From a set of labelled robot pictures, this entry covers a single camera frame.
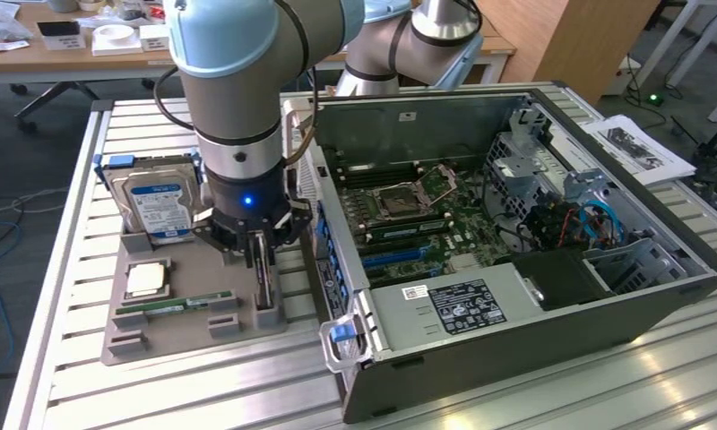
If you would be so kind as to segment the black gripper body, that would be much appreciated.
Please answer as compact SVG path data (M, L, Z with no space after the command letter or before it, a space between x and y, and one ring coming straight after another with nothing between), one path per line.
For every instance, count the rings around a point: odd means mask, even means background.
M290 210L284 190L284 169L273 168L261 176L233 179L206 169L218 220L234 231L262 231L274 242L273 226Z

